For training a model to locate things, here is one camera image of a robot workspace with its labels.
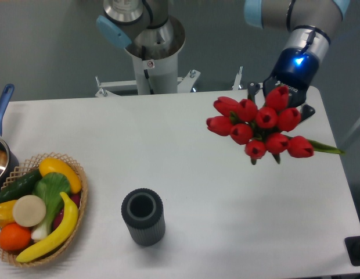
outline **tulip bouquet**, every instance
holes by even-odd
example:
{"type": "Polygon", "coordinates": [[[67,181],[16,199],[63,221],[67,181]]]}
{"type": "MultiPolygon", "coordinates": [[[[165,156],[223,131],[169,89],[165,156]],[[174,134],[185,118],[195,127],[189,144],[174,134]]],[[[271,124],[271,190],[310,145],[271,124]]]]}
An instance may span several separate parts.
{"type": "Polygon", "coordinates": [[[240,102],[229,97],[219,97],[214,107],[222,116],[207,119],[207,128],[223,137],[231,138],[239,145],[246,145],[244,151],[256,164],[266,152],[270,152],[277,163],[285,150],[295,158],[307,158],[314,151],[344,154],[343,151],[302,136],[290,137],[282,134],[289,132],[301,121],[296,108],[287,108],[289,89],[276,87],[265,98],[265,104],[258,109],[253,96],[240,102]]]}

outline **wicker basket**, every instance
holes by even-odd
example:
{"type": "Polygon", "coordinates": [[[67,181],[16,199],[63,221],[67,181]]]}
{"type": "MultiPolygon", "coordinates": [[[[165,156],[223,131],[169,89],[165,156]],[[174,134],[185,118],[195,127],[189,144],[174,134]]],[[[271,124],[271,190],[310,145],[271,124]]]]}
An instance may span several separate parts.
{"type": "Polygon", "coordinates": [[[85,172],[83,170],[83,167],[81,167],[81,165],[76,160],[74,160],[73,158],[69,157],[66,154],[63,155],[60,153],[50,153],[50,154],[39,154],[37,156],[33,156],[31,159],[28,159],[24,163],[21,163],[19,167],[16,167],[14,169],[14,171],[10,173],[10,177],[8,177],[6,179],[6,182],[3,184],[2,188],[9,185],[12,181],[16,180],[18,177],[23,176],[24,174],[28,173],[29,171],[36,169],[38,167],[39,163],[47,157],[58,158],[64,162],[66,162],[77,173],[77,175],[79,176],[79,178],[81,180],[82,195],[81,195],[81,204],[80,204],[80,209],[79,209],[80,212],[79,212],[79,216],[78,216],[77,225],[76,225],[73,233],[67,239],[67,241],[64,242],[56,251],[54,251],[54,253],[47,254],[46,256],[41,257],[41,258],[34,260],[32,262],[29,262],[29,263],[17,262],[16,256],[18,255],[18,253],[10,253],[10,252],[4,251],[0,247],[1,260],[3,262],[11,264],[12,266],[35,267],[35,266],[40,266],[45,263],[49,263],[53,259],[57,258],[61,253],[63,253],[68,248],[68,246],[72,242],[79,226],[81,225],[81,221],[82,221],[82,218],[85,213],[87,194],[88,194],[87,178],[86,178],[85,172]]]}

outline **green leaf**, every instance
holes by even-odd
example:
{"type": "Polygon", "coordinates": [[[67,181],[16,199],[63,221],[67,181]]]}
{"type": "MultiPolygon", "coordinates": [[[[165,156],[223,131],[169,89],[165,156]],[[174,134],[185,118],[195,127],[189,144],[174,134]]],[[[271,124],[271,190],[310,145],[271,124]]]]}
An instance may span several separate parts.
{"type": "Polygon", "coordinates": [[[252,122],[249,122],[249,125],[250,125],[251,129],[252,129],[253,131],[255,131],[255,129],[256,129],[256,123],[255,123],[254,121],[252,121],[252,122]]]}
{"type": "Polygon", "coordinates": [[[244,121],[240,120],[238,115],[234,111],[230,111],[229,119],[231,120],[233,125],[244,123],[244,121]]]}
{"type": "MultiPolygon", "coordinates": [[[[290,140],[292,139],[292,137],[286,135],[286,137],[290,140]]],[[[318,141],[313,141],[311,139],[307,139],[307,141],[313,146],[314,148],[314,151],[317,151],[317,152],[323,152],[323,153],[331,153],[331,154],[339,154],[339,155],[344,155],[345,154],[345,151],[339,149],[339,148],[336,148],[334,146],[331,146],[331,145],[326,145],[326,144],[323,144],[321,142],[318,142],[318,141]]]]}
{"type": "Polygon", "coordinates": [[[46,216],[33,228],[33,239],[41,240],[51,233],[52,222],[64,207],[61,192],[70,195],[69,180],[61,173],[46,174],[34,186],[33,195],[40,197],[46,204],[46,216]]]}
{"type": "Polygon", "coordinates": [[[239,121],[239,118],[238,118],[238,115],[235,113],[235,112],[230,112],[230,116],[229,116],[229,119],[231,120],[232,124],[235,125],[235,124],[238,124],[238,121],[239,121]]]}
{"type": "Polygon", "coordinates": [[[280,164],[280,154],[272,154],[277,164],[280,164]]]}
{"type": "Polygon", "coordinates": [[[257,141],[262,141],[262,136],[261,136],[261,134],[255,133],[255,134],[254,134],[254,139],[257,140],[257,141]]]}

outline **pot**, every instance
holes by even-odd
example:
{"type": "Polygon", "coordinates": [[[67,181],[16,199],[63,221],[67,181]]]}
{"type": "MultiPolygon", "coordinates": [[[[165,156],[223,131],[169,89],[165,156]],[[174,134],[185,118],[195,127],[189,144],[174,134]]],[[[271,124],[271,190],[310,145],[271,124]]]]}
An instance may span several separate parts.
{"type": "Polygon", "coordinates": [[[11,152],[7,143],[2,139],[2,121],[8,103],[10,102],[12,93],[15,89],[13,84],[7,84],[3,89],[0,98],[0,191],[6,178],[9,177],[11,171],[19,165],[19,161],[11,152]]]}

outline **yellow squash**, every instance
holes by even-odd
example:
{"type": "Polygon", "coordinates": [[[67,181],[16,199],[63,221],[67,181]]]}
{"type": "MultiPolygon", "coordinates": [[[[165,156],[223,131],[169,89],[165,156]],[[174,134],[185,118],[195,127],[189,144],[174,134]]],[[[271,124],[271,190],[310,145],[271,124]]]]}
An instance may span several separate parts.
{"type": "Polygon", "coordinates": [[[48,173],[61,173],[68,178],[70,183],[70,191],[72,194],[77,194],[81,191],[81,180],[74,172],[74,170],[64,161],[48,157],[39,164],[39,172],[44,177],[48,173]]]}
{"type": "Polygon", "coordinates": [[[16,258],[18,262],[27,263],[46,255],[60,246],[74,231],[78,220],[78,207],[65,192],[61,192],[60,196],[64,200],[64,217],[62,222],[46,238],[22,251],[16,258]]]}
{"type": "Polygon", "coordinates": [[[0,227],[14,223],[15,220],[12,216],[12,209],[17,200],[0,203],[0,227]]]}

